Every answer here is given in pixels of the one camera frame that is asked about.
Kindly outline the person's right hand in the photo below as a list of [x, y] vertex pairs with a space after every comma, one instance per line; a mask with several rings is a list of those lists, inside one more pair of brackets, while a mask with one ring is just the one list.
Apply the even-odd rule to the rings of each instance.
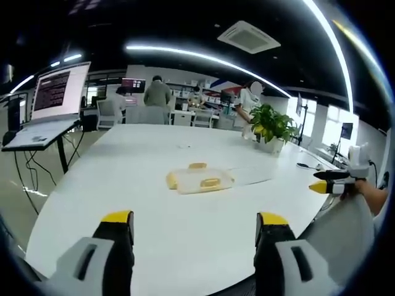
[[367, 182], [366, 179], [357, 179], [354, 183], [349, 183], [344, 185], [344, 191], [340, 195], [340, 200], [344, 200], [347, 198], [354, 197], [358, 194], [364, 195], [366, 188], [370, 184]]

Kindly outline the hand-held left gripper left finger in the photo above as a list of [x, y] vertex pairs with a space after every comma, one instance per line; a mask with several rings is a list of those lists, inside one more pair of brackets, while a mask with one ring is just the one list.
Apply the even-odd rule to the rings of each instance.
[[39, 283], [45, 295], [130, 295], [135, 256], [134, 213], [106, 215], [91, 237], [61, 255], [56, 271]]

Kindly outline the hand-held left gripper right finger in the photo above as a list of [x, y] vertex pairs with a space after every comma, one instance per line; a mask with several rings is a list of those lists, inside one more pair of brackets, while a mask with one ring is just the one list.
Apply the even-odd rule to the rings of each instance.
[[336, 295], [340, 289], [326, 260], [274, 213], [257, 214], [254, 267], [256, 295]]

